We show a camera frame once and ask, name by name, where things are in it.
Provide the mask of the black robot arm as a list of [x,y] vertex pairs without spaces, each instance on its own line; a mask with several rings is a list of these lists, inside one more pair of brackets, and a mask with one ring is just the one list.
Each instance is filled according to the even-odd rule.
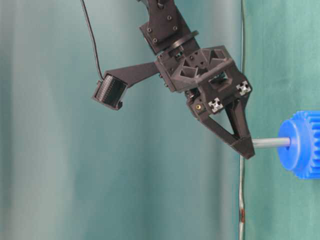
[[252,92],[226,47],[201,48],[172,0],[146,0],[140,27],[155,65],[172,92],[183,93],[192,115],[246,159],[255,155],[245,108]]

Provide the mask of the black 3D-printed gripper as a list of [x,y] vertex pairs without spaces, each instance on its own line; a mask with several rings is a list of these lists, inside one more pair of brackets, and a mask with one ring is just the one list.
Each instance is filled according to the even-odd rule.
[[[190,55],[163,52],[155,65],[171,92],[198,90],[199,93],[186,95],[186,104],[199,122],[245,159],[255,155],[245,115],[253,87],[225,46],[201,48]],[[223,109],[233,133],[210,117]]]

